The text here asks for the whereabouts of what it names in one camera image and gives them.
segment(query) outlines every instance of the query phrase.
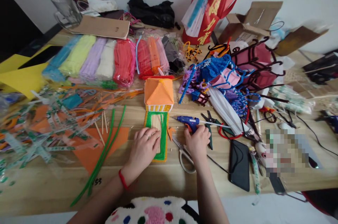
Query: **forearm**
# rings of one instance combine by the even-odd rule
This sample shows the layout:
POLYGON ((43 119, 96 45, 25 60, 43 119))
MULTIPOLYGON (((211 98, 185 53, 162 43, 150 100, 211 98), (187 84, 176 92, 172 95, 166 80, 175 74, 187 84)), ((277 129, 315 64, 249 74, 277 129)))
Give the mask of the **forearm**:
POLYGON ((213 181, 207 157, 195 163, 199 215, 205 223, 229 223, 213 181))
MULTIPOLYGON (((127 186, 130 186, 136 179, 136 175, 132 174, 128 167, 124 167, 121 173, 125 178, 127 186)), ((112 210, 123 194, 123 191, 124 187, 119 175, 114 176, 109 183, 102 188, 80 211, 78 211, 68 223, 104 223, 112 213, 112 210)))

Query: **orange roof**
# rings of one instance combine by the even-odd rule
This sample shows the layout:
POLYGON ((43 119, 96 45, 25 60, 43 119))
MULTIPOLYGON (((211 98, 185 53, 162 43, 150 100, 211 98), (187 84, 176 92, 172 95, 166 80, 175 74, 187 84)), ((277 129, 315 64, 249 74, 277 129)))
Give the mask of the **orange roof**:
POLYGON ((144 95, 146 105, 174 104, 173 81, 171 79, 146 79, 144 95))

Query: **cardboard box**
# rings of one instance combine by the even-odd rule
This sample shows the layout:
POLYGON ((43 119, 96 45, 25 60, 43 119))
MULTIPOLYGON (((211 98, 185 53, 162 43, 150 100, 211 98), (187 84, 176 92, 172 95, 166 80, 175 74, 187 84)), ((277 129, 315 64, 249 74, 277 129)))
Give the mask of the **cardboard box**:
POLYGON ((290 32, 284 40, 279 42, 275 52, 279 56, 287 56, 327 32, 328 30, 325 30, 318 34, 304 26, 300 26, 294 32, 290 32))
POLYGON ((250 44, 253 39, 270 36, 270 25, 282 7, 282 1, 254 1, 246 15, 228 14, 229 24, 219 37, 220 43, 245 41, 250 44))

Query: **blue hot glue gun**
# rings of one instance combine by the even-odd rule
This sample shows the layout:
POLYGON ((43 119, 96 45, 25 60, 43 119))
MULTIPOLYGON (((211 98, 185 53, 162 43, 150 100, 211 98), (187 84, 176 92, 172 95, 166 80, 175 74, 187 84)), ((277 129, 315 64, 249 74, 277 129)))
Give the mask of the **blue hot glue gun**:
POLYGON ((189 131, 192 133, 195 133, 197 130, 197 126, 200 123, 200 120, 198 118, 193 117, 187 117, 187 116, 178 116, 177 118, 178 122, 184 123, 188 126, 189 131))

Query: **red bracelet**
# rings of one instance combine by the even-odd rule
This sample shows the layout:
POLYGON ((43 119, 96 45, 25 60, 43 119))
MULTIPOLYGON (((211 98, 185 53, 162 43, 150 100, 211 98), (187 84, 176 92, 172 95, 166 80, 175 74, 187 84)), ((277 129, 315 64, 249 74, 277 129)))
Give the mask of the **red bracelet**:
POLYGON ((124 189, 126 190, 126 191, 131 191, 134 187, 135 187, 135 185, 133 186, 133 187, 128 187, 127 186, 127 184, 126 184, 126 180, 124 179, 124 176, 122 175, 122 173, 121 173, 121 169, 119 170, 119 177, 120 177, 120 179, 121 179, 121 183, 122 183, 122 185, 123 185, 123 187, 124 187, 124 189))

